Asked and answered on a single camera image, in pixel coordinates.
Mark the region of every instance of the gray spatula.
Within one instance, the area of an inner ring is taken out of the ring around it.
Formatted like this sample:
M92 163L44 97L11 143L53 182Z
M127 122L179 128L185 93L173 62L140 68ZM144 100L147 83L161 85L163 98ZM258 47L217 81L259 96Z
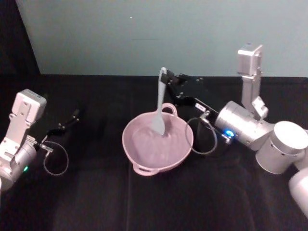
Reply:
M160 135L165 133L165 123L162 117L162 104L165 95L166 85L161 82L162 74L167 74L167 69L162 67L159 72L158 77L158 99L157 99L157 114L154 116L151 124L151 128L153 131L157 132Z

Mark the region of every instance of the blue led light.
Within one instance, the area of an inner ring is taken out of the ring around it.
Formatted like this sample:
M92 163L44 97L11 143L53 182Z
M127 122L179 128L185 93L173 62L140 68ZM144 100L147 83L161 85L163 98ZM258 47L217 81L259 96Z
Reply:
M234 137L234 132L233 131L231 131L231 130L225 130L225 135L227 135L227 136L229 136L229 137Z

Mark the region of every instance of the cable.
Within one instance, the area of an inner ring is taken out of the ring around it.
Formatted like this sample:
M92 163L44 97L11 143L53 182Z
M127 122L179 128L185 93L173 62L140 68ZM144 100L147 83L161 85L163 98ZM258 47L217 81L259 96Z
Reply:
M186 127L185 127L185 138L186 138L187 143L189 144L189 146L191 147L191 149L192 149L195 153L201 154L201 155L208 155L208 154L212 153L213 151L215 151L215 149L217 148L217 145L218 145L217 134L216 134L216 132L215 132L215 129L214 129L213 126L211 125L211 123L210 123L210 122L207 122L206 124L209 125L210 129L212 130L212 133L213 133L213 136L214 136L214 140L215 140L215 144L214 144L213 148L212 148L210 151L208 151L208 152L202 153L202 152L198 152L197 150L195 150L195 149L193 148L193 146L192 146L192 145L190 144L190 142L189 142L189 139L188 139L188 136L187 136L187 127L189 126L189 123L190 123L190 122L192 122L193 120L196 120L196 119L198 119L198 118L197 118L197 117L194 117L194 118L191 118L191 119L189 119L189 120L187 121Z
M69 166L69 158L68 158L67 151L65 150L65 148L64 148L62 145L60 145L60 144L58 144L58 143L56 143L56 142L53 142L53 141L44 141L44 142L45 142L45 143L53 143L53 144L58 145L58 146L59 146L60 148L62 148L63 151L65 152L65 156L66 156L66 159L67 159L67 164L66 164L66 167L65 167L65 169L64 169L63 172L61 172L61 173L52 173L52 172L50 172L50 171L46 168L46 160L47 160L47 158L48 158L48 156L49 156L49 155L47 154L47 155L45 156L44 162L43 162L45 171L46 171L47 173L49 173L50 175L55 176L55 177L58 177L58 176L63 175L63 174L67 171L68 166Z

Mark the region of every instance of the black tablecloth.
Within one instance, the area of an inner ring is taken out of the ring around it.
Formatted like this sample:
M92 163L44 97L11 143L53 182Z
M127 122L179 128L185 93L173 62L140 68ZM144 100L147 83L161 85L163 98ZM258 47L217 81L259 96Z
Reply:
M241 79L205 77L205 85L240 103ZM2 196L0 230L307 230L288 190L297 172L272 175L254 152L237 142L218 159L191 153L176 169L137 175L122 147L122 131L137 115L154 111L157 77L1 76L0 135L18 91L47 97L44 116L30 135L65 121L81 105L84 118L64 137L70 167L61 177L42 167L44 152ZM261 96L267 121L293 121L308 128L308 78L264 77ZM179 115L188 119L189 108Z

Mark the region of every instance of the light blue wall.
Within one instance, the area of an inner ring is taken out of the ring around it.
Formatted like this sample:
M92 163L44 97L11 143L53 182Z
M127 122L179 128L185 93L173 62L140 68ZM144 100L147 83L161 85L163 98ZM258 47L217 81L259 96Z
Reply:
M17 0L44 74L235 76L264 45L265 76L308 77L308 0Z

